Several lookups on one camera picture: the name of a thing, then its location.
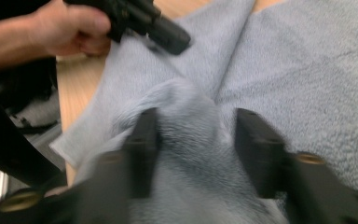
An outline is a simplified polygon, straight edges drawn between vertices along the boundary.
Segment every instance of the blue-gray fabric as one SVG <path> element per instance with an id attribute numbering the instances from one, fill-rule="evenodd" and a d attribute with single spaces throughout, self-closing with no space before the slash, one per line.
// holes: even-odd
<path id="1" fill-rule="evenodd" d="M 358 0 L 251 14 L 253 4 L 216 0 L 178 20 L 193 38 L 180 56 L 131 36 L 112 47 L 90 105 L 51 145 L 78 169 L 77 183 L 158 107 L 153 196 L 131 201 L 132 223 L 285 223 L 274 201 L 256 197 L 233 150 L 241 107 L 268 120 L 289 151 L 321 155 L 358 189 Z"/>

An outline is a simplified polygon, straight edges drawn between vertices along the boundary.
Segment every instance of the human hand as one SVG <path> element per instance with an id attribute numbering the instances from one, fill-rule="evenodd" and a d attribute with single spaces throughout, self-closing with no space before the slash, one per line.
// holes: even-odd
<path id="1" fill-rule="evenodd" d="M 97 8 L 51 0 L 30 15 L 30 23 L 31 43 L 49 55 L 101 55 L 109 51 L 111 40 L 106 34 L 110 20 Z"/>

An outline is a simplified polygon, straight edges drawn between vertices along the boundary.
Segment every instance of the person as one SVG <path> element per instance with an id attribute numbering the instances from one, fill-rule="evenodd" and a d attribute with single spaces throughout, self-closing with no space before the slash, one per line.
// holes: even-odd
<path id="1" fill-rule="evenodd" d="M 0 69 L 51 56 L 105 54 L 110 27 L 97 8 L 51 0 L 31 14 L 0 21 Z"/>

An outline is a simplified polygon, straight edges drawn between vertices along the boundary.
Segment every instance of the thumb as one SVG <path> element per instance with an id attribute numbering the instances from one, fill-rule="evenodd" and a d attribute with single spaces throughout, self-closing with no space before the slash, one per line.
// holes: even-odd
<path id="1" fill-rule="evenodd" d="M 99 9 L 87 6 L 69 6 L 71 23 L 82 33 L 90 36 L 105 35 L 110 30 L 110 20 Z"/>

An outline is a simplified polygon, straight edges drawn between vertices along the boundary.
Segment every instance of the wooden surface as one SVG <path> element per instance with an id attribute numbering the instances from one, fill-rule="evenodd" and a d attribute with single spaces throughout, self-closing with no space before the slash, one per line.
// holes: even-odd
<path id="1" fill-rule="evenodd" d="M 184 16 L 211 0 L 155 0 L 162 13 L 173 19 Z M 262 10 L 282 0 L 256 0 L 253 12 Z M 65 131 L 83 112 L 97 89 L 105 57 L 87 58 L 77 55 L 59 59 L 57 63 L 58 87 L 62 130 Z M 66 164 L 68 184 L 72 185 L 75 169 Z"/>

